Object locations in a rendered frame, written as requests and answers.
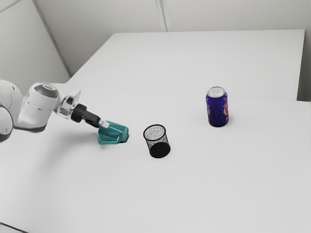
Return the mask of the purple soda can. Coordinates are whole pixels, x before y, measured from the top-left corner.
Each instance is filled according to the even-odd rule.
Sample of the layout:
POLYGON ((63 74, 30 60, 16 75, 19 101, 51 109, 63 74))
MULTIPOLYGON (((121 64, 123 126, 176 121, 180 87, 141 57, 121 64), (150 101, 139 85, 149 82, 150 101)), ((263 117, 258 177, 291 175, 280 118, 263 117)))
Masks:
POLYGON ((213 127, 222 127, 228 123, 228 95, 219 86, 210 88, 206 95, 208 121, 213 127))

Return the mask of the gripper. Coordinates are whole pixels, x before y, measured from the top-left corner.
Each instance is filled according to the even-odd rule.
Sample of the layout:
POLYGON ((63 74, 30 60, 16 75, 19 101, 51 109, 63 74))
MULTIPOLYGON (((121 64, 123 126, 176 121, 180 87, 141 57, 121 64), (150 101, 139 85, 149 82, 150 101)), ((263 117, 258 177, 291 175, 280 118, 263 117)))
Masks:
POLYGON ((77 104, 71 113, 71 120, 74 122, 80 123, 82 119, 84 119, 84 121, 87 124, 95 128, 100 128, 100 127, 108 128, 109 127, 109 123, 107 121, 101 119, 99 116, 86 110, 87 110, 86 106, 82 104, 77 104))

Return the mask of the black mesh pen holder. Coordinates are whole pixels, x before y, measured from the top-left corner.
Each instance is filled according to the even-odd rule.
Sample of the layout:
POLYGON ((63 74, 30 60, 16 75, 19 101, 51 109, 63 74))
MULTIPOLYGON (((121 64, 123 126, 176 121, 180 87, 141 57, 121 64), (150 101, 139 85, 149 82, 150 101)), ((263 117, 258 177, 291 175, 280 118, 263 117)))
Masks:
POLYGON ((149 154, 153 158, 164 158, 170 153, 171 147, 167 139, 166 128, 163 125, 148 126, 143 132, 143 137, 147 143, 149 154))

